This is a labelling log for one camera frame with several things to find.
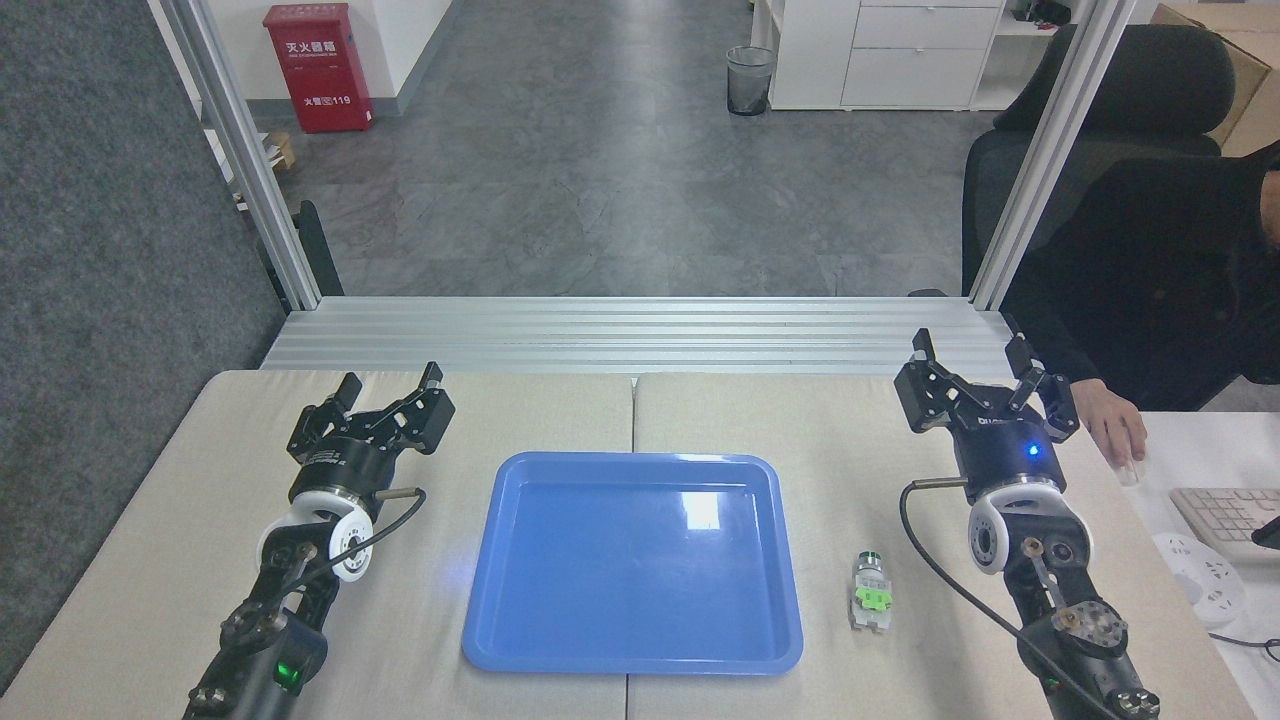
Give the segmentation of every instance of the hand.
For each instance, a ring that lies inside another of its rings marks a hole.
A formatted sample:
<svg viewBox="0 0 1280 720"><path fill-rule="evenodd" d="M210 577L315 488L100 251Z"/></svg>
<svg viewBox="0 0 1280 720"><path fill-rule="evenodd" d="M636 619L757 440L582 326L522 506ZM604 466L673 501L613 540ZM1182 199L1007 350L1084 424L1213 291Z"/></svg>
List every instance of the hand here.
<svg viewBox="0 0 1280 720"><path fill-rule="evenodd" d="M1071 383L1071 397L1080 424L1112 468L1147 456L1147 427L1133 402L1107 389L1098 378Z"/></svg>

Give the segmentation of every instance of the metal post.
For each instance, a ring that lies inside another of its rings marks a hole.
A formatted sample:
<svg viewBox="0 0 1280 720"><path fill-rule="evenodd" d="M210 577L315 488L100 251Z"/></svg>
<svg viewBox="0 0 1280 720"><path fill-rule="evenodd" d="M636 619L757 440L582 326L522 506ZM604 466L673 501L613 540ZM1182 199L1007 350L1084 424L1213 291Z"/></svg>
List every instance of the metal post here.
<svg viewBox="0 0 1280 720"><path fill-rule="evenodd" d="M1085 9L1085 17L1080 18L969 293L969 301L978 310L997 310L1004 302L1009 283L1027 252L1041 213L1057 184L1057 176L1075 145L1075 136L1137 4L1138 0L1093 0Z"/></svg>
<svg viewBox="0 0 1280 720"><path fill-rule="evenodd" d="M262 236L285 300L296 310L315 310L320 304L320 291L284 197L275 184L275 176L266 164L257 128L223 51L207 4L205 0L160 0L160 4L210 110L232 170L239 178L248 211Z"/></svg>

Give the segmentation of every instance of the white keyboard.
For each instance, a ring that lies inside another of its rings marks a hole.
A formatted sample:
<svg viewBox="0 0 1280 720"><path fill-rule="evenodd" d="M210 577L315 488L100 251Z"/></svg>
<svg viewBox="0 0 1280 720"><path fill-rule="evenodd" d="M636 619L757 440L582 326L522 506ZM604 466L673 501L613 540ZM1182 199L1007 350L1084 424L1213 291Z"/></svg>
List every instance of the white keyboard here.
<svg viewBox="0 0 1280 720"><path fill-rule="evenodd" d="M1229 562L1276 562L1280 550L1253 543L1253 530L1280 515L1280 489L1174 488L1178 511L1196 537Z"/></svg>

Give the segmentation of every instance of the black cable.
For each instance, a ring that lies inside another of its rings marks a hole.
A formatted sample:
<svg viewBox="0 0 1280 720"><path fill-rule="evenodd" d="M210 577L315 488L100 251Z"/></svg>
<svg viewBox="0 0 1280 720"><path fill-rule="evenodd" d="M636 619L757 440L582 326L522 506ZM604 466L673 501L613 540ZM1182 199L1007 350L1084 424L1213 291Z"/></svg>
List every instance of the black cable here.
<svg viewBox="0 0 1280 720"><path fill-rule="evenodd" d="M1256 643L1249 641L1229 638L1226 635L1220 635L1217 633L1210 633L1208 637L1213 638L1215 641L1222 641L1225 643L1238 644L1240 647L1261 647L1262 650L1266 651L1266 653L1271 657L1271 660L1280 662L1280 657L1277 657L1276 653L1271 651L1272 648L1280 647L1280 638L1271 638L1268 641L1262 641L1260 643Z"/></svg>
<svg viewBox="0 0 1280 720"><path fill-rule="evenodd" d="M342 555L334 557L333 560L329 560L328 562L320 565L315 570L311 570L310 573L302 575L297 580L293 580L292 583L284 585L280 589L280 592L275 593L271 597L271 600L269 600L268 602L264 602L262 607L264 609L271 609L271 607L279 606L280 602L283 602L284 598L288 597L289 593L292 593L293 591L296 591L296 589L306 585L307 583L310 583L311 580L319 578L320 575L324 575L325 573L329 573L330 570L333 570L338 565L340 565L340 564L346 562L347 560L351 560L352 557L360 555L360 552L362 550L365 550L366 547L372 547L374 543L376 543L376 542L381 541L383 538L385 538L387 536L394 533L397 529L399 529L401 525L403 525L404 523L407 523L408 519L412 518L413 514L417 512L420 507L422 507L424 502L426 502L426 491L425 489L422 489L422 488L413 488L413 495L417 496L417 500L413 501L413 506L410 507L408 510L406 510L403 514L401 514L401 516L397 518L390 525L387 525L385 528L383 528L381 530L379 530L378 533L375 533L374 537L371 537L371 538L361 542L360 544L357 544L357 546L347 550L347 552L343 552Z"/></svg>
<svg viewBox="0 0 1280 720"><path fill-rule="evenodd" d="M1000 614L996 612L995 610L992 610L989 606L987 606L987 603L984 603L983 601L978 600L977 596L974 596L973 593L970 593L969 591L966 591L964 588L964 585L961 585L959 582L956 582L955 578L952 578L951 575L948 575L947 571L943 570L942 566L938 565L938 562L936 560L933 560L933 556L931 556L929 552L927 550L924 550L924 546L920 544L920 539L915 537L915 530L911 529L911 519L906 514L906 497L909 495L911 495L913 491L916 491L916 489L920 489L920 488L918 488L914 482L911 484L906 486L905 488L902 488L902 495L897 500L897 512L902 518L902 529L906 530L906 538L911 541L911 544L915 547L915 552L918 552L920 555L920 557L924 560L924 562L940 578L942 578L942 582L945 582L946 584L951 585L951 589L954 589L957 593L960 593L960 597L968 600L970 605L973 605L974 607L977 607L978 610L980 610L982 614L986 615L987 618L991 618L991 620L995 621L1001 628L1004 628L1006 633L1009 633L1009 634L1014 635L1015 638L1018 638L1019 641L1021 641L1023 644L1027 647L1027 650L1029 650L1032 652L1032 655L1036 656L1037 660L1039 660L1041 662L1043 662L1046 667L1048 667L1052 673L1055 673L1057 675L1059 680L1061 680L1061 683L1064 685L1066 685L1068 688L1070 688L1071 692L1074 692L1075 694L1080 696L1080 700L1083 700L1089 707L1092 707L1093 710L1097 710L1103 716L1110 717L1111 720L1124 720L1123 717L1120 717L1115 712L1107 710L1107 707L1105 705L1102 705L1101 702L1098 702L1098 700L1094 698L1093 696L1091 696L1087 689L1084 689L1083 687L1080 687L1079 683L1076 683L1075 680L1073 680L1071 676L1068 675L1066 671L1064 671L1061 667L1059 667L1059 665L1056 662L1053 662L1052 660L1050 660L1050 657L1047 655L1044 655L1044 652L1041 648L1036 647L1036 644L1030 641L1030 638L1028 638L1027 635L1024 635L1021 630L1019 630L1012 624L1010 624L1009 620L1005 620L1004 618L1001 618Z"/></svg>

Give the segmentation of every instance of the red cabinet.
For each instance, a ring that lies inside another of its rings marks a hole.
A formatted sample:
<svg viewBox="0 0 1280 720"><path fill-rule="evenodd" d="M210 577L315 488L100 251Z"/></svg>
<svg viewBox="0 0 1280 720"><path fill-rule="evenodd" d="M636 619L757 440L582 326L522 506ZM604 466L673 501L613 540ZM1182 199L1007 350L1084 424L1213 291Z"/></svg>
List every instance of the red cabinet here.
<svg viewBox="0 0 1280 720"><path fill-rule="evenodd" d="M346 3L274 5L262 20L303 132L369 129L372 102Z"/></svg>

